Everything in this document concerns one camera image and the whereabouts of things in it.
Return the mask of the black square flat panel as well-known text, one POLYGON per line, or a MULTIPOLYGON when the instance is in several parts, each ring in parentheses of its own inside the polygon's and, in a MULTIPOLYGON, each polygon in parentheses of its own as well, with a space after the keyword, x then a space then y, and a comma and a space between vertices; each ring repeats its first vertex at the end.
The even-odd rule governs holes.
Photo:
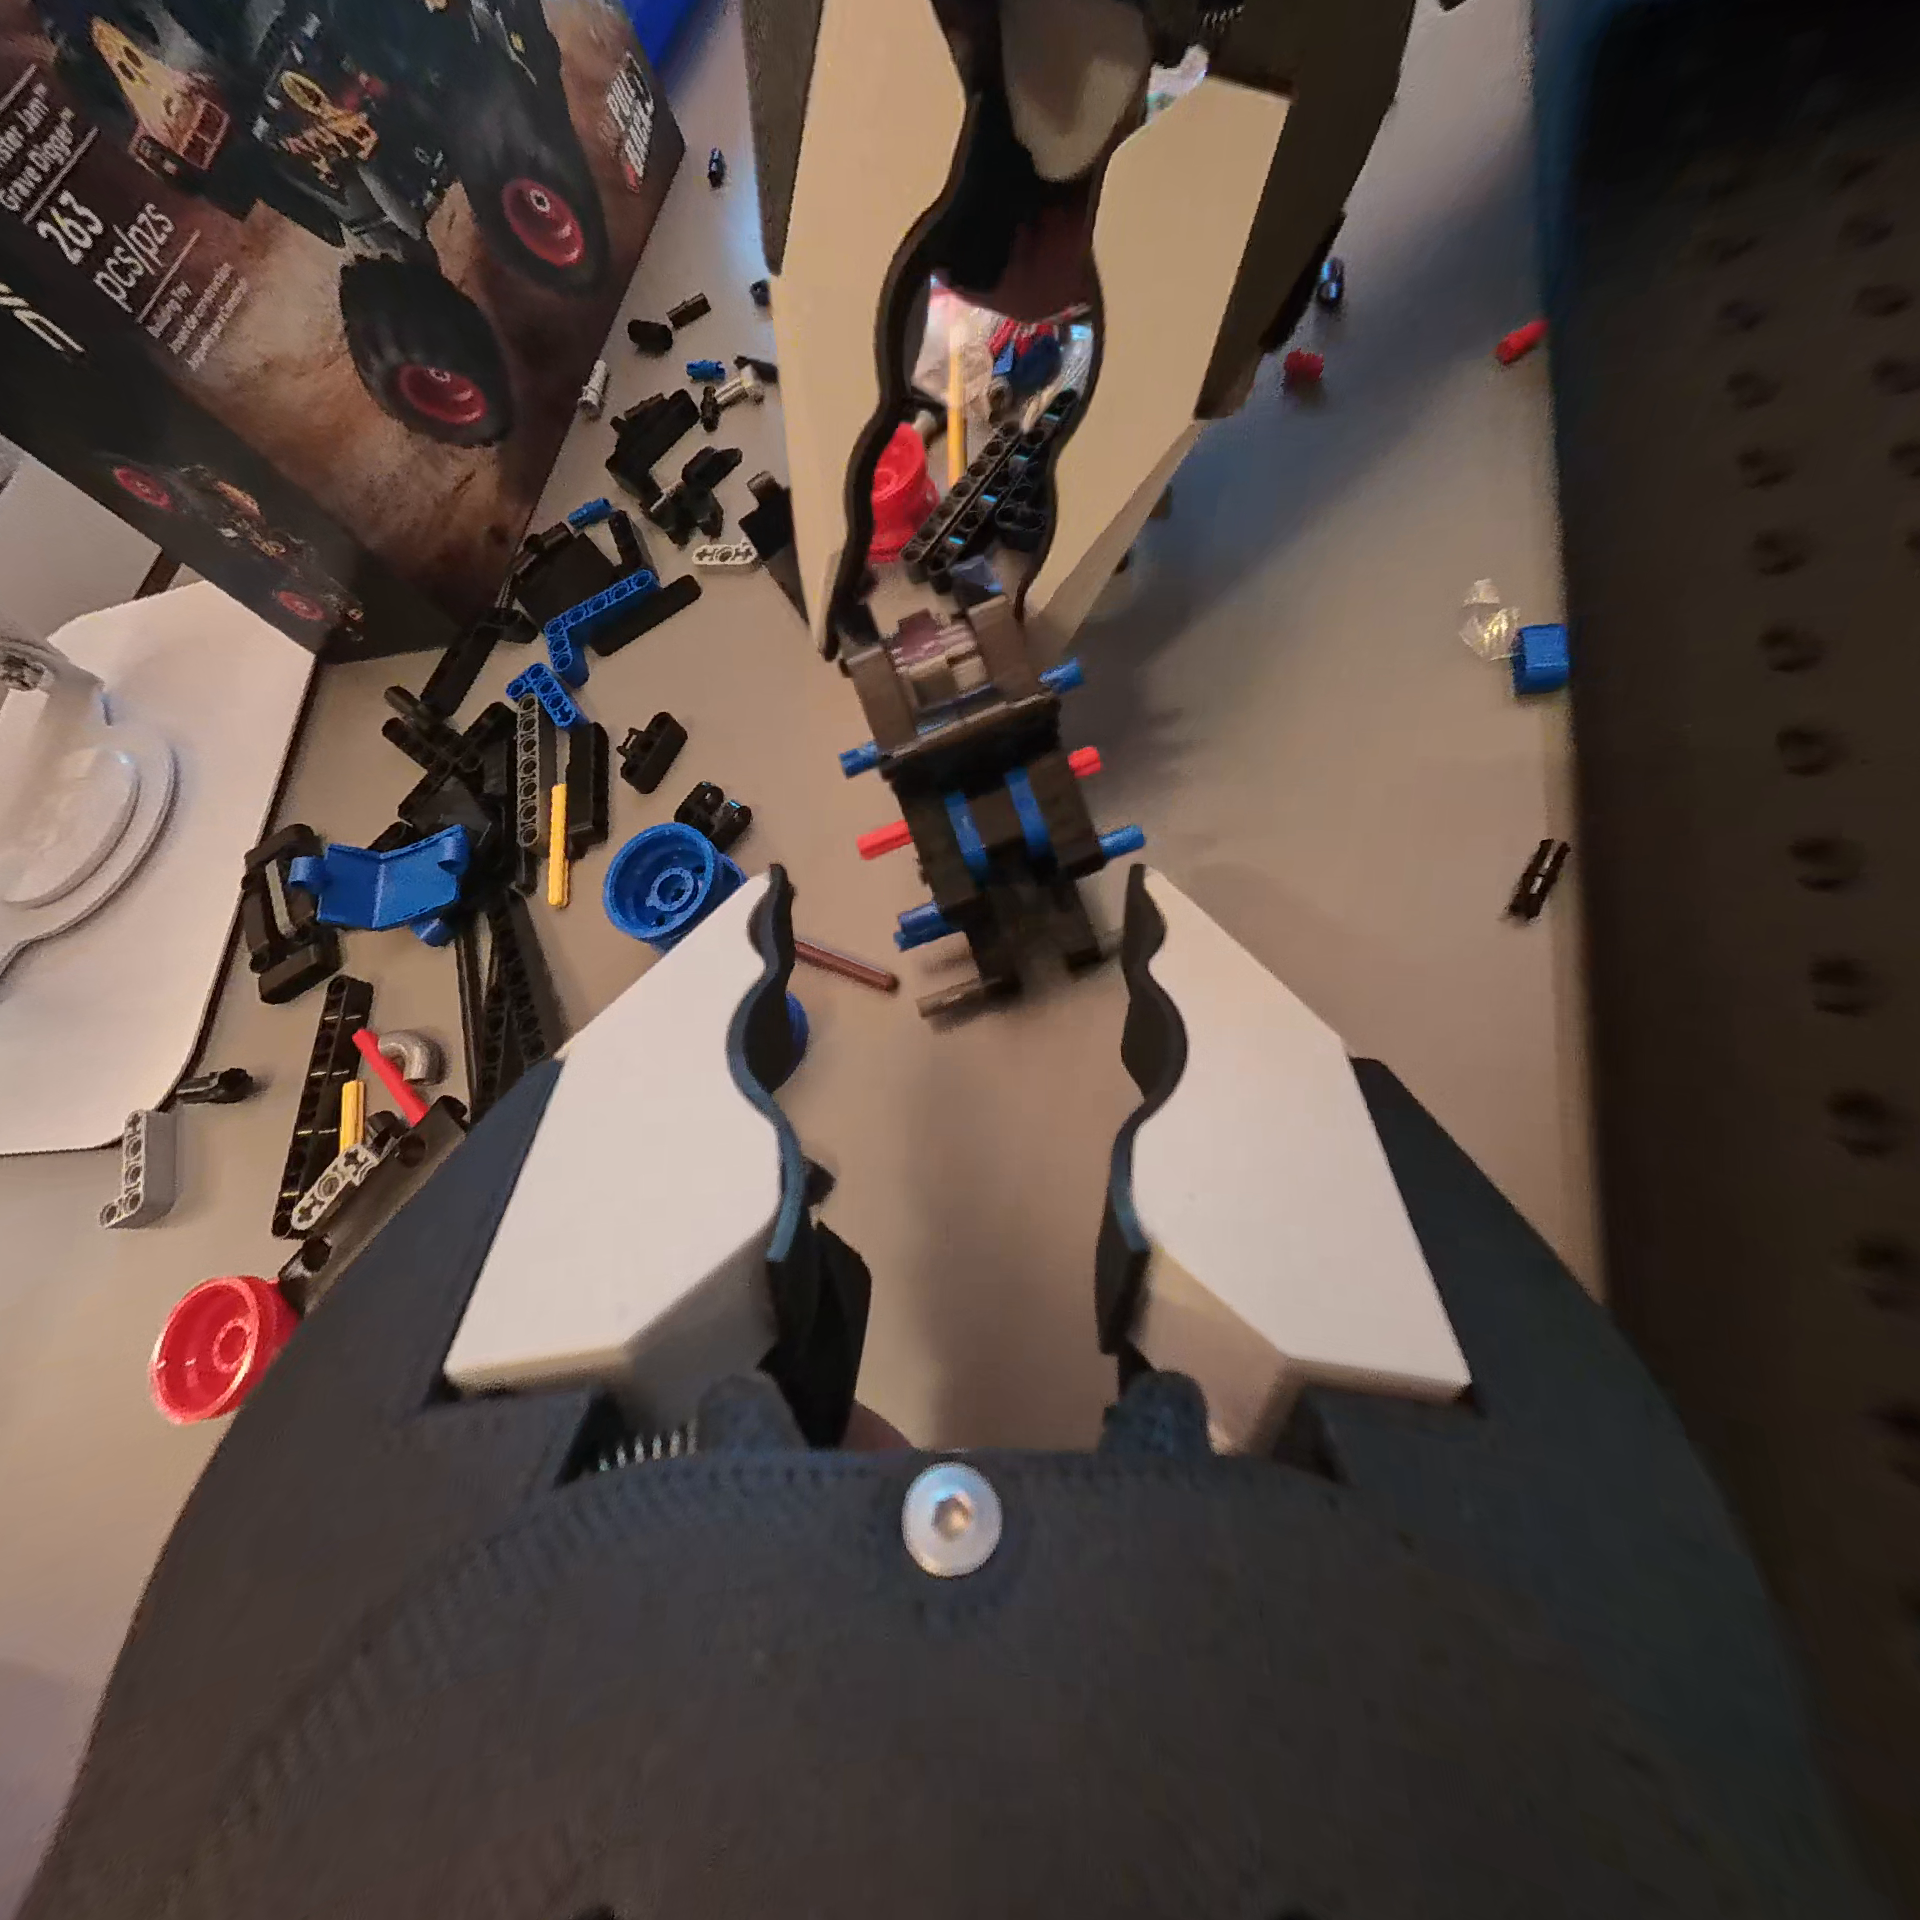
POLYGON ((637 565, 613 558, 594 533, 561 520, 525 541, 512 572, 515 601, 536 627, 545 627, 632 571, 637 565))

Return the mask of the black curved panel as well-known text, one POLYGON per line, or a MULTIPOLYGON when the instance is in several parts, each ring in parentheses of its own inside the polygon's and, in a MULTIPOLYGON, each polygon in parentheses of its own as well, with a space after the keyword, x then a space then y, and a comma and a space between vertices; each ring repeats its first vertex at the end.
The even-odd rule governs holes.
POLYGON ((277 1283, 299 1316, 325 1301, 372 1236, 468 1137, 468 1107, 454 1096, 435 1101, 420 1126, 396 1132, 384 1126, 393 1121, 393 1114, 375 1114, 364 1141, 386 1151, 383 1167, 320 1234, 297 1239, 297 1250, 279 1271, 277 1283))

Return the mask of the white rounded board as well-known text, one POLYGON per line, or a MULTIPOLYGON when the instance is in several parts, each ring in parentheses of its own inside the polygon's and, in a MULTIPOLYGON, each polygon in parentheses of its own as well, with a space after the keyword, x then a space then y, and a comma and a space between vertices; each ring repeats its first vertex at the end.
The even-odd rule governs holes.
MULTIPOLYGON (((6 1158, 107 1146, 185 1077, 317 670, 300 643, 210 584, 82 615, 40 643, 103 678, 115 720, 172 745, 179 793, 129 889, 2 973, 6 1158)), ((5 700, 2 794, 39 708, 5 700)))

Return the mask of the person's right hand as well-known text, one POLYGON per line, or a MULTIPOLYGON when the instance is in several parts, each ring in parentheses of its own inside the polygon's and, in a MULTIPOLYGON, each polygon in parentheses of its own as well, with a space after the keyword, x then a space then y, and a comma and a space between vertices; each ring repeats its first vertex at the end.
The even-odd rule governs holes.
POLYGON ((975 306, 1018 325, 1090 311, 1098 297, 1093 258, 1098 195, 1088 179, 1059 189, 992 236, 984 258, 954 267, 948 284, 975 306))

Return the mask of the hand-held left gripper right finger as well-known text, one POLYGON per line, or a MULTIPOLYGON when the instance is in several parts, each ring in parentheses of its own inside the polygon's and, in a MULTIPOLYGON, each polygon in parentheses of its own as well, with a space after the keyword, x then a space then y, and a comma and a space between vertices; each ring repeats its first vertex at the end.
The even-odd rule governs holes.
POLYGON ((1096 1338, 1267 1454, 1317 1389, 1452 1409, 1475 1374, 1340 1034, 1163 872, 1127 875, 1096 1338))

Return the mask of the heap of black beams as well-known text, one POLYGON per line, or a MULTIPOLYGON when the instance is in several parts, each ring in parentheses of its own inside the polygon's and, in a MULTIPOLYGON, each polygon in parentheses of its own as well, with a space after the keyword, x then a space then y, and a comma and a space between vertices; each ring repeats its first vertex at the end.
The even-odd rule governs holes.
POLYGON ((536 643, 536 628, 515 598, 503 596, 471 622, 435 665, 420 690, 393 684, 383 734, 414 767, 417 781, 396 817, 372 842, 377 853, 405 848, 450 827, 468 831, 474 880, 546 898, 548 810, 555 784, 568 787, 571 898, 576 865, 611 831, 613 747, 608 731, 587 718, 575 733, 545 729, 542 846, 526 859, 516 846, 516 706, 504 696, 463 718, 483 670, 500 647, 536 643))

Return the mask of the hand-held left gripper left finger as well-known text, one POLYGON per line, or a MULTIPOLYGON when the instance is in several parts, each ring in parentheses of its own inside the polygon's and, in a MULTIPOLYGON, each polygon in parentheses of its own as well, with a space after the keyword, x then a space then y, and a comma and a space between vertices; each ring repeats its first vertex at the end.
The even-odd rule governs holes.
POLYGON ((797 967, 797 889, 753 877, 559 1059, 450 1344, 464 1395, 584 1389, 641 1436, 762 1374, 817 1448, 847 1443, 869 1265, 756 1077, 797 967))

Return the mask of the black rectangular frame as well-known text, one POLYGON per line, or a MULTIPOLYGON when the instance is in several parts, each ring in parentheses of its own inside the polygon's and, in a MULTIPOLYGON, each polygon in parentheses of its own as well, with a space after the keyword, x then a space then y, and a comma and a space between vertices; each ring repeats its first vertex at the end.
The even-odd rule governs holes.
POLYGON ((319 896, 294 878, 294 862, 322 856, 317 833, 291 824, 244 859, 239 927, 262 1004, 288 1004, 343 967, 337 929, 322 925, 319 896))

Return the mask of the toy truck box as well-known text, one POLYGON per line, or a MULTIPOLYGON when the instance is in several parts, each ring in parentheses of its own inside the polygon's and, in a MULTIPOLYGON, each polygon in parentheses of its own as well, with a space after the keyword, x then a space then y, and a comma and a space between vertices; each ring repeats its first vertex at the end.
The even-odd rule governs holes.
POLYGON ((330 658, 531 528, 687 144, 632 5, 2 6, 5 439, 330 658))

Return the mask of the clear plastic parts bag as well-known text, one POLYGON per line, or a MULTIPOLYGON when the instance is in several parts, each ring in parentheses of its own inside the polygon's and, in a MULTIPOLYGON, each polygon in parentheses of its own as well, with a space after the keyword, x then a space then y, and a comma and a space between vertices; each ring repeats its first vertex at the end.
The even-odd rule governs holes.
POLYGON ((963 412, 978 426, 1037 419, 1059 390, 1088 383, 1093 323, 1087 303, 1042 321, 1018 321, 930 276, 915 388, 946 408, 959 378, 963 412))

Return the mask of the black sloped panel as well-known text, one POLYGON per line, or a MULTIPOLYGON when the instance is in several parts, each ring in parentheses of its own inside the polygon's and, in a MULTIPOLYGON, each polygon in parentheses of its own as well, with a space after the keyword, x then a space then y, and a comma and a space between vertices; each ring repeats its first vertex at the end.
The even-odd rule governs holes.
POLYGON ((754 548, 759 565, 787 603, 807 622, 792 493, 770 471, 754 475, 749 481, 749 493, 753 508, 739 516, 736 531, 754 548))

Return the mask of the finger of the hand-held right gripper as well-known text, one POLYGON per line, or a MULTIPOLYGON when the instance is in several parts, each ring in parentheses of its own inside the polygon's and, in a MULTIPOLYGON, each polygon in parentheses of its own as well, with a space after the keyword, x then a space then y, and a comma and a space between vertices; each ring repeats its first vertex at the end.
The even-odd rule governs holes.
POLYGON ((1093 228, 1096 370, 1052 464, 1030 636, 1087 622, 1199 440, 1202 388, 1290 100, 1207 77, 1110 159, 1093 228))
POLYGON ((810 641, 859 628, 881 457, 907 408, 926 235, 977 98, 977 5, 770 5, 770 278, 810 641))

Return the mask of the black grey motor assembly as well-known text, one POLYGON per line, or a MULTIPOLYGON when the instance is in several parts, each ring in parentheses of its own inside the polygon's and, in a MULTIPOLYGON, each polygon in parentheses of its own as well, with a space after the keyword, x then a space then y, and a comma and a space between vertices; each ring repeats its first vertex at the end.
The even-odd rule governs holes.
POLYGON ((1015 601, 996 591, 853 641, 841 665, 870 729, 841 755, 843 775, 875 773, 898 810, 861 855, 913 853, 924 884, 924 901, 898 914, 897 949, 959 940, 972 962, 919 1000, 921 1016, 953 1025, 1021 996, 1040 950, 1070 977, 1098 968, 1112 942, 1085 883, 1143 853, 1144 835, 1093 821, 1085 781, 1098 755, 1070 750, 1063 733, 1080 663, 1045 666, 1015 601))

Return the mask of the light grey small connector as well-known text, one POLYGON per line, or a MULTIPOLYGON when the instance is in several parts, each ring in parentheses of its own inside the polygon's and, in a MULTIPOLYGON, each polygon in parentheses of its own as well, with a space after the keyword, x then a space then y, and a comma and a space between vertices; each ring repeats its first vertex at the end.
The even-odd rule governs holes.
POLYGON ((366 1141, 338 1153, 313 1187, 302 1190, 288 1219, 288 1234, 294 1239, 319 1236, 366 1187, 369 1179, 383 1169, 384 1160, 386 1151, 366 1141))

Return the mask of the red wheel rim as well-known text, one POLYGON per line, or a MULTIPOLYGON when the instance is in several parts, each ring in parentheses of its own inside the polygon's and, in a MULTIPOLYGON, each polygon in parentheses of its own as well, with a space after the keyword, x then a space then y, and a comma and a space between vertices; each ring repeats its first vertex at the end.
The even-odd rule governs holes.
POLYGON ((156 1413, 186 1429, 236 1413, 300 1326, 275 1279, 228 1275, 172 1306, 148 1360, 156 1413))
POLYGON ((869 565, 897 562, 940 507, 929 467, 929 447, 913 421, 901 423, 884 444, 873 479, 873 537, 869 565))

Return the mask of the red axle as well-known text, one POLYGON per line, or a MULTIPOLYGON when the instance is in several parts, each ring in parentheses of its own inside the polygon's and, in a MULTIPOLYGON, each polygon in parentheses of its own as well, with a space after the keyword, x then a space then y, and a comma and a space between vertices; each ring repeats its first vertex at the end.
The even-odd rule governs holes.
POLYGON ((412 1130, 419 1128, 429 1117, 429 1107, 420 1092, 409 1082, 401 1066, 383 1053, 381 1034, 369 1026, 360 1026, 352 1034, 352 1045, 358 1050, 358 1056, 366 1063, 366 1069, 372 1072, 375 1080, 388 1095, 396 1114, 412 1130))

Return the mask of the long black holed beam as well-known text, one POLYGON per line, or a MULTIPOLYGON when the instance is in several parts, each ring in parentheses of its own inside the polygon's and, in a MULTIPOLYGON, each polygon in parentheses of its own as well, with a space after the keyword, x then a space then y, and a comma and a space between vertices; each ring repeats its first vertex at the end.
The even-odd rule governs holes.
POLYGON ((566 1041, 556 989, 531 908, 515 889, 454 918, 461 1054, 471 1124, 484 1121, 566 1041))

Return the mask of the scattered red blue pins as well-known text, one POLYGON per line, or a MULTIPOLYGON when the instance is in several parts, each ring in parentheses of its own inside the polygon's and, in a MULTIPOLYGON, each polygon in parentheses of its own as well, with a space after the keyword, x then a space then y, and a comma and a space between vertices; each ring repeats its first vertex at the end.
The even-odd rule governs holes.
POLYGON ((1317 270, 1308 305, 1282 355, 1282 385, 1317 388, 1326 378, 1328 349, 1346 317, 1346 262, 1331 252, 1317 270))

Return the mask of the blue hinged fender panel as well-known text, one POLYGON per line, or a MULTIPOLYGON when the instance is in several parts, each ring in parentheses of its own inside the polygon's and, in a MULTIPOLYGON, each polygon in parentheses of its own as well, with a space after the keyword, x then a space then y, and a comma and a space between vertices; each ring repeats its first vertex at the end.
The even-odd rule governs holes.
POLYGON ((294 856, 287 884, 310 898, 326 929, 406 931, 444 949, 459 933, 471 856, 468 828, 454 824, 399 848, 329 845, 294 856))

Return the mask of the black straight beam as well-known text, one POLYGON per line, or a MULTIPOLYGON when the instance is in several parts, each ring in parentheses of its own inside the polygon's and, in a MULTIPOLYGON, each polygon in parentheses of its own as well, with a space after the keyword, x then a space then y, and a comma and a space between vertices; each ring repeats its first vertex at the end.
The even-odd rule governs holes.
POLYGON ((1011 421, 994 428, 980 444, 978 454, 963 468, 959 483, 948 489, 915 539, 903 548, 901 561, 932 568, 954 543, 966 547, 975 537, 991 533, 999 502, 1021 476, 1017 468, 1026 471, 1033 461, 1049 451, 1052 439, 1055 424, 1047 421, 1035 426, 1011 421))
POLYGON ((929 580, 948 579, 956 567, 982 558, 991 548, 1005 548, 1012 555, 1035 555, 1050 527, 1047 502, 1047 484, 1050 471, 1050 448, 1035 458, 1009 493, 999 501, 999 511, 988 533, 972 537, 966 545, 954 541, 934 562, 924 568, 929 580))

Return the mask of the black angled connector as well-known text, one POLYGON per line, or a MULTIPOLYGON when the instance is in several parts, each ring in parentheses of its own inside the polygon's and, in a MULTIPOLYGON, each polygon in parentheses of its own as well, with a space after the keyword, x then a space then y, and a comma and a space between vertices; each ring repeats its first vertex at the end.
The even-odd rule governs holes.
POLYGON ((700 424, 700 405, 688 390, 635 403, 611 421, 613 453, 604 467, 619 489, 644 511, 661 495, 659 464, 700 424))
POLYGON ((727 528, 727 511, 719 499, 719 489, 740 467, 742 458, 742 451, 729 444, 698 451, 684 464, 681 481, 644 508, 650 522, 672 547, 687 548, 697 539, 721 541, 727 528))

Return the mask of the grey desk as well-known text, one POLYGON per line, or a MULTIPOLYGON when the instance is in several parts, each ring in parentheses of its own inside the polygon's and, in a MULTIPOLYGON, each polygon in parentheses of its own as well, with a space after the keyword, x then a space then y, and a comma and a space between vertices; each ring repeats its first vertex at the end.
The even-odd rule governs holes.
MULTIPOLYGON (((1548 365, 1495 360, 1541 308, 1533 42, 1531 5, 1417 6, 1337 245, 1346 305, 1310 331, 1322 388, 1290 392, 1268 362, 1205 428, 1078 634, 1066 720, 1107 762, 1098 822, 1143 827, 1146 860, 1388 1064, 1597 1285, 1572 875, 1538 925, 1504 914, 1538 842, 1575 841, 1571 708, 1517 700, 1460 638, 1483 580, 1528 621, 1567 608, 1548 365)), ((923 1448, 1088 1446, 1112 1395, 1093 1249, 1134 1102, 1118 973, 1033 968, 996 1012, 919 1016, 954 950, 894 949, 923 889, 903 855, 859 859, 897 810, 839 767, 870 733, 759 572, 594 666, 589 708, 613 734, 661 708, 688 731, 664 798, 617 796, 614 842, 712 781, 754 812, 740 862, 792 877, 797 931, 901 973, 882 995, 803 970, 812 1045, 782 1095, 875 1277, 867 1405, 923 1448)), ((192 1285, 280 1265, 267 1223, 319 1011, 265 1006, 244 973, 203 1060, 262 1092, 183 1119, 162 1225, 99 1227, 111 1153, 5 1165, 5 1917, 228 1433, 158 1416, 154 1338, 192 1285)))

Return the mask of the light grey short beam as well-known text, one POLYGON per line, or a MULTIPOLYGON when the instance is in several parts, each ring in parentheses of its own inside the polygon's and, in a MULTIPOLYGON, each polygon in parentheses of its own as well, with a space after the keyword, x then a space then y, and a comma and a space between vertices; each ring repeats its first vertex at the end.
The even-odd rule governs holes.
POLYGON ((119 1146, 119 1184, 100 1210, 100 1228, 153 1228, 180 1198, 180 1117, 172 1110, 135 1110, 122 1126, 119 1146))

